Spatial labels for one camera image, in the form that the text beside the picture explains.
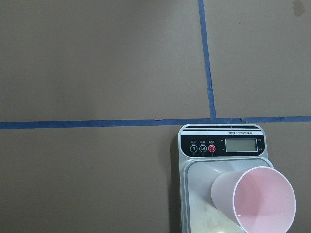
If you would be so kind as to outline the pink plastic cup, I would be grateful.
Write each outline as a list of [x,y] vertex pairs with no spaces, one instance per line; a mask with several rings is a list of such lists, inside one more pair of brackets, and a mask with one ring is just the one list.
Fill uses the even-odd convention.
[[211,187],[214,206],[247,233],[285,233],[296,198],[288,179],[265,166],[225,172]]

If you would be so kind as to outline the digital kitchen scale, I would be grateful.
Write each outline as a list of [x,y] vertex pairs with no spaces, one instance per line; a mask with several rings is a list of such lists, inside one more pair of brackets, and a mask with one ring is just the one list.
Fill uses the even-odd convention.
[[178,133],[181,232],[242,233],[211,199],[223,173],[273,167],[264,130],[255,124],[187,124]]

